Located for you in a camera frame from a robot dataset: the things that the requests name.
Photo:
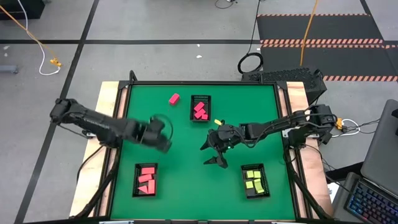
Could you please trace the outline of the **backlit laptop keyboard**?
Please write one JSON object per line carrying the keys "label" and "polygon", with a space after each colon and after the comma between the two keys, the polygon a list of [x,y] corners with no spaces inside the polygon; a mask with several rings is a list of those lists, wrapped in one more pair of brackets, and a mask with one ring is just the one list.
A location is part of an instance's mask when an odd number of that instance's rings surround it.
{"label": "backlit laptop keyboard", "polygon": [[339,221],[398,224],[398,197],[350,172],[333,200]]}

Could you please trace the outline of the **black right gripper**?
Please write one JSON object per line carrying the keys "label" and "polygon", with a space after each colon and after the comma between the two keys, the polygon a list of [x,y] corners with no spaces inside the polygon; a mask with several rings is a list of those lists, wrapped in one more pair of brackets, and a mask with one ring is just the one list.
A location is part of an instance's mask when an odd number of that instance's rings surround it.
{"label": "black right gripper", "polygon": [[242,129],[239,127],[224,124],[219,126],[218,129],[210,129],[208,131],[207,140],[200,150],[202,151],[207,148],[213,148],[217,151],[217,156],[213,156],[203,164],[217,164],[219,167],[226,169],[228,167],[228,163],[223,157],[223,152],[226,152],[228,149],[234,148],[237,144],[244,142],[245,140],[242,135]]}

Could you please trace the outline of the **black slotted plastic basket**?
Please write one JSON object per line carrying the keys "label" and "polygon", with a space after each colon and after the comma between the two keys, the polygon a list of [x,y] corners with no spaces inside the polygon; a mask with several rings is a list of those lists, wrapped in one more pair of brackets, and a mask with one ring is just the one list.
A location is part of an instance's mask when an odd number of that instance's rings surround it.
{"label": "black slotted plastic basket", "polygon": [[[138,181],[138,177],[141,174],[141,169],[143,167],[155,167],[155,174],[152,174],[153,179],[155,180],[155,194],[141,194],[139,192],[138,187],[142,186],[142,185],[148,185],[148,182],[144,182],[144,183],[139,183]],[[133,188],[132,188],[132,196],[133,197],[154,197],[156,196],[157,193],[157,178],[158,178],[158,163],[141,163],[141,164],[136,164],[135,165],[135,170],[134,170],[134,182],[133,182]]]}
{"label": "black slotted plastic basket", "polygon": [[[246,181],[254,181],[256,178],[248,179],[246,177],[246,172],[248,170],[253,170],[253,171],[260,171],[261,172],[261,182],[262,182],[262,187],[264,188],[264,193],[263,194],[257,194],[255,188],[253,187],[252,189],[247,189],[246,188]],[[270,197],[271,193],[269,190],[269,184],[267,181],[266,177],[266,172],[264,168],[264,164],[246,164],[241,166],[241,174],[243,178],[243,184],[244,184],[244,191],[246,194],[247,199],[254,199],[254,198],[266,198]]]}
{"label": "black slotted plastic basket", "polygon": [[[194,111],[193,108],[199,102],[203,102],[205,104],[203,109],[206,111],[206,114],[208,115],[208,120],[195,119],[194,114],[196,112]],[[210,118],[211,118],[211,96],[210,95],[192,95],[191,96],[191,101],[190,101],[190,121],[193,121],[193,122],[209,122]]]}

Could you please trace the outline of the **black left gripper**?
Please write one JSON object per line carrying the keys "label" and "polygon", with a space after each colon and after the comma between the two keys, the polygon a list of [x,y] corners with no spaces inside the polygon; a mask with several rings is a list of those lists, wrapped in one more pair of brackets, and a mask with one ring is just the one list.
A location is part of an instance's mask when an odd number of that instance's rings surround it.
{"label": "black left gripper", "polygon": [[157,118],[151,118],[148,124],[143,125],[138,141],[146,146],[157,147],[162,153],[168,153],[172,142],[162,134],[165,123]]}

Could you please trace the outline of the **black floor box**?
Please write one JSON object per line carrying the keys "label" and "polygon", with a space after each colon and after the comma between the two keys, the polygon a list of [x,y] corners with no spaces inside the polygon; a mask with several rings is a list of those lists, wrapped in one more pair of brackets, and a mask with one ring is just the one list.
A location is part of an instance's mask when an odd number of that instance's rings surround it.
{"label": "black floor box", "polygon": [[45,8],[43,0],[0,0],[0,6],[12,15],[15,19],[25,19],[21,2],[28,19],[40,19]]}

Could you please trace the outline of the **grey laptop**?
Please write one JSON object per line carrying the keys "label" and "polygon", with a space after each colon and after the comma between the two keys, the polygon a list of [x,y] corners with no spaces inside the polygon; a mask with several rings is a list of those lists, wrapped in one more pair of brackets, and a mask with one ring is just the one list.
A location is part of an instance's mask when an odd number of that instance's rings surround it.
{"label": "grey laptop", "polygon": [[386,101],[361,168],[370,181],[398,195],[398,101]]}

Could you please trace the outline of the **wooden table side board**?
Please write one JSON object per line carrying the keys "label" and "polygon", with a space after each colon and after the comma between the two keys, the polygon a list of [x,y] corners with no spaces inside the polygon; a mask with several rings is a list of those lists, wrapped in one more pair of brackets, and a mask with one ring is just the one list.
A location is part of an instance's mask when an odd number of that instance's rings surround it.
{"label": "wooden table side board", "polygon": [[[103,82],[96,98],[97,112],[120,118],[124,114],[127,89],[119,88],[118,82]],[[104,182],[114,164],[117,150],[100,147],[96,138],[89,139],[83,159],[87,163],[79,172],[79,179],[70,210],[70,216],[75,216],[83,210],[92,196]]]}
{"label": "wooden table side board", "polygon": [[[288,82],[287,89],[279,88],[278,94],[283,116],[308,108],[307,96],[302,82]],[[294,161],[294,169],[302,173],[310,193],[322,209],[332,216],[333,207],[317,140],[308,138],[305,147],[299,150],[299,153],[301,161]]]}

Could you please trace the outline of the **black striped-edge floor mat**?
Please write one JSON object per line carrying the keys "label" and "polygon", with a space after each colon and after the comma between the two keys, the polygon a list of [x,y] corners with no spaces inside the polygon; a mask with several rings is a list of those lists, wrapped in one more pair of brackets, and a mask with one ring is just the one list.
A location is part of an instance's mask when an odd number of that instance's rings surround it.
{"label": "black striped-edge floor mat", "polygon": [[369,14],[259,14],[263,47],[372,45],[398,49],[398,40],[382,37]]}
{"label": "black striped-edge floor mat", "polygon": [[289,45],[261,47],[264,68],[287,70],[319,69],[325,81],[398,82],[396,49],[383,45]]}

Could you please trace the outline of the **black table frame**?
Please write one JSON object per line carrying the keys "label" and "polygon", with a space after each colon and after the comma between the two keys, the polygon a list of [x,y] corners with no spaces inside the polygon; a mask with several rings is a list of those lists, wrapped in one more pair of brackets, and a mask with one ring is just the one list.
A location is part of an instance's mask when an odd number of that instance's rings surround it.
{"label": "black table frame", "polygon": [[[176,105],[169,99],[180,95]],[[190,121],[192,95],[211,96],[211,121]],[[126,116],[148,120],[159,114],[172,145],[168,153],[125,142],[116,178],[110,217],[114,220],[293,220],[295,203],[283,160],[280,133],[254,148],[228,150],[226,169],[203,163],[215,156],[200,150],[215,119],[234,126],[265,123],[280,116],[276,87],[229,81],[140,81],[131,88]],[[133,197],[136,164],[158,163],[157,193]],[[264,164],[270,197],[247,199],[241,166]]]}

